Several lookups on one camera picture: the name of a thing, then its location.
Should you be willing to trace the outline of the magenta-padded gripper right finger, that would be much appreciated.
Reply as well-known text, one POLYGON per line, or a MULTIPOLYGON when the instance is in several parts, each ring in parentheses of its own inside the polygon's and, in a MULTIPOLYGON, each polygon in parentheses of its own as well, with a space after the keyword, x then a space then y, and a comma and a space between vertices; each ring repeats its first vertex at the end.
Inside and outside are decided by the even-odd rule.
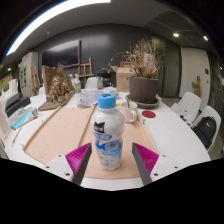
POLYGON ((158 155, 137 143, 132 144, 132 154, 143 185, 150 184, 181 169, 168 155, 158 155))

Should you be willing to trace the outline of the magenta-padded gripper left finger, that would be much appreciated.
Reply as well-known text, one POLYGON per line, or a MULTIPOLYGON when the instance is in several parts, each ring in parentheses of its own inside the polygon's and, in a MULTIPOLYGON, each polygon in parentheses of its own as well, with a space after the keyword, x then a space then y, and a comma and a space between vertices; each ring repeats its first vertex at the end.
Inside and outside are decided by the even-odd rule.
POLYGON ((56 155, 44 166, 44 169, 65 180, 73 182, 76 185, 80 185, 82 183, 91 153, 92 144, 87 143, 66 155, 56 155))

